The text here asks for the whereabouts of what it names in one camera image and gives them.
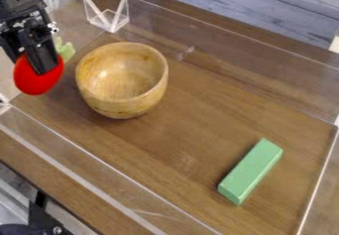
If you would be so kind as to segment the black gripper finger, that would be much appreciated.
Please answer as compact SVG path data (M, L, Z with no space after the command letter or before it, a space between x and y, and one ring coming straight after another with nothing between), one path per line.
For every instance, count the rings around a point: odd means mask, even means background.
M52 32L47 29L19 31L19 51L26 55L36 75L48 73L59 63Z
M18 39L6 39L0 37L0 47L3 48L10 60L12 62L18 61L19 56L22 55L22 43Z

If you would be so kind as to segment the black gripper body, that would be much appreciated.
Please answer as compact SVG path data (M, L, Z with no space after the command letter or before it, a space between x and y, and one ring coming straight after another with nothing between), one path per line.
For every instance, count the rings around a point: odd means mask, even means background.
M0 40L11 47L40 44L59 30L56 22L39 10L0 20Z

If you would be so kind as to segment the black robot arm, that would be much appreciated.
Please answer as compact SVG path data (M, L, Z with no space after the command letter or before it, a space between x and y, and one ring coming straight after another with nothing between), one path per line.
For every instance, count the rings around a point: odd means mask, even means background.
M44 0L0 0L0 47L11 61L28 59L38 75L59 63L52 34L59 31Z

